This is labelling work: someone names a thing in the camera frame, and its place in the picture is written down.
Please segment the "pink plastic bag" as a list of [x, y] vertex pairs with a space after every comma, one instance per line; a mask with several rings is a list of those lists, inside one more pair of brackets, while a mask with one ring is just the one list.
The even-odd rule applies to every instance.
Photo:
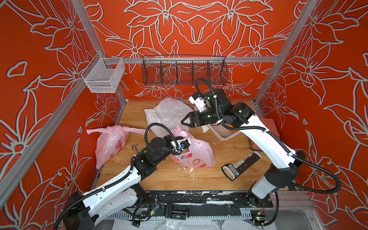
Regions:
[[209, 168], [214, 167], [216, 162], [213, 150], [209, 143], [196, 139], [189, 132], [180, 129], [179, 126], [172, 130], [175, 137], [189, 138], [191, 140], [189, 148], [180, 155], [170, 155], [170, 158], [182, 167], [189, 168]]
[[114, 125], [106, 128], [87, 129], [87, 134], [100, 133], [97, 139], [95, 157], [96, 169], [100, 169], [124, 148], [129, 133], [144, 135], [145, 130], [128, 126]]

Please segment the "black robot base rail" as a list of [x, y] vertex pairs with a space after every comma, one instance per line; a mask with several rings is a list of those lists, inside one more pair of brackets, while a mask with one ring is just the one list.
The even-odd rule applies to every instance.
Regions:
[[151, 220], [211, 219], [211, 220], [265, 220], [268, 211], [276, 207], [272, 196], [267, 195], [259, 203], [248, 199], [247, 191], [173, 191], [151, 190], [143, 198], [141, 208], [135, 206], [118, 211], [114, 217], [131, 220], [132, 214], [145, 216], [151, 212]]

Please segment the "small green handled screwdriver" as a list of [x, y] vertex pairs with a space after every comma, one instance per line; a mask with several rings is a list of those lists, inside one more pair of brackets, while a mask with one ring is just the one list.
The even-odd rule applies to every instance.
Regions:
[[132, 149], [133, 149], [135, 152], [138, 152], [137, 146], [138, 146], [138, 144], [134, 144], [134, 145], [132, 145], [132, 146], [131, 146], [131, 147], [132, 147]]

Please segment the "white plastic perforated basket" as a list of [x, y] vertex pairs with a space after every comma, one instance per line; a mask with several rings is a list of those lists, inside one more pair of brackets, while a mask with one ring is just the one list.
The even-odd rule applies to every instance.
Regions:
[[226, 141], [234, 138], [235, 136], [239, 135], [240, 131], [231, 131], [226, 128], [224, 128], [222, 125], [220, 125], [218, 122], [214, 125], [208, 124], [201, 127], [203, 132], [210, 131], [219, 141]]

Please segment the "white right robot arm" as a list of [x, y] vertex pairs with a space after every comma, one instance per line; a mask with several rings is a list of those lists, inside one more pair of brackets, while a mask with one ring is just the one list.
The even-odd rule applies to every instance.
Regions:
[[[210, 103], [210, 107], [207, 107], [204, 99], [191, 99], [190, 102], [197, 107], [197, 111], [185, 116], [181, 121], [183, 125], [195, 128], [218, 122], [228, 130], [240, 131], [246, 135], [271, 160], [272, 163], [264, 176], [248, 191], [247, 197], [252, 205], [264, 199], [269, 193], [275, 193], [287, 185], [320, 194], [333, 194], [341, 189], [341, 181], [334, 173], [302, 159], [302, 152], [296, 152], [284, 144], [263, 124], [247, 104], [242, 102], [231, 104], [229, 101], [217, 103], [214, 100]], [[335, 181], [335, 187], [328, 190], [316, 190], [293, 183], [301, 164], [329, 175]]]

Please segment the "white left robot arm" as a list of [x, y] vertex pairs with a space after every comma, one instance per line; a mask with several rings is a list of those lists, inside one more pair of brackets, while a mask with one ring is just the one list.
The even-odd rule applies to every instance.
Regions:
[[53, 228], [63, 224], [67, 230], [92, 230], [117, 211], [138, 204], [145, 197], [140, 182], [169, 155], [180, 155], [192, 143], [190, 138], [175, 137], [160, 123], [146, 128], [144, 141], [146, 147], [130, 159], [123, 172], [89, 192], [72, 194]]

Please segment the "white translucent plastic bag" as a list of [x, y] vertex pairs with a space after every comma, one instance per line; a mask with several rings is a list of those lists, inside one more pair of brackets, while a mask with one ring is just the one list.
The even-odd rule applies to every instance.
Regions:
[[148, 125], [160, 123], [170, 130], [174, 130], [179, 126], [181, 130], [185, 130], [199, 139], [200, 133], [203, 132], [201, 127], [191, 129], [181, 124], [181, 120], [190, 112], [194, 112], [190, 106], [173, 98], [165, 98], [156, 107], [144, 110]]

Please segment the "black handheld label tool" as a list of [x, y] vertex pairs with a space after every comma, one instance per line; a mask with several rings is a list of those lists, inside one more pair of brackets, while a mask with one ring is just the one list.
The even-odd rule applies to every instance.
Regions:
[[227, 179], [229, 179], [230, 181], [234, 181], [261, 158], [262, 156], [257, 151], [255, 151], [253, 154], [249, 154], [249, 157], [245, 160], [240, 159], [235, 164], [225, 164], [224, 166], [222, 166], [221, 171]]

